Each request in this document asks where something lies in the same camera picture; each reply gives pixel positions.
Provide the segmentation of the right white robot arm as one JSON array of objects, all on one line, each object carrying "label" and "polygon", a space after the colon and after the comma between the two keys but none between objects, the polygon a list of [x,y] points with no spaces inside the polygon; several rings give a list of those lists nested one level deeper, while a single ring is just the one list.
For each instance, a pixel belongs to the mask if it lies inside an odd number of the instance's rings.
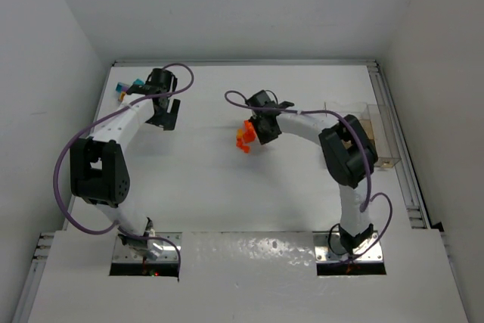
[{"label": "right white robot arm", "polygon": [[260,144],[291,134],[321,146],[324,166],[340,191],[340,243],[348,254],[374,232],[367,211],[371,199],[371,174],[379,157],[358,118],[338,116],[329,125],[304,111],[289,111],[293,103],[277,103],[267,91],[257,92],[244,101],[253,111],[252,125]]}]

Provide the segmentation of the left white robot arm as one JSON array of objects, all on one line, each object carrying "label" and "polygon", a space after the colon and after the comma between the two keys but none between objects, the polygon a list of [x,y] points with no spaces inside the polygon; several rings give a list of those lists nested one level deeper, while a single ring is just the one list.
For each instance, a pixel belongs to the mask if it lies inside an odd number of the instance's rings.
[{"label": "left white robot arm", "polygon": [[125,240],[147,236],[150,219],[128,199],[131,179],[124,153],[145,124],[175,129],[181,101],[171,101],[169,93],[177,85],[171,71],[152,69],[146,82],[129,87],[113,116],[70,147],[72,193],[96,206],[120,228]]}]

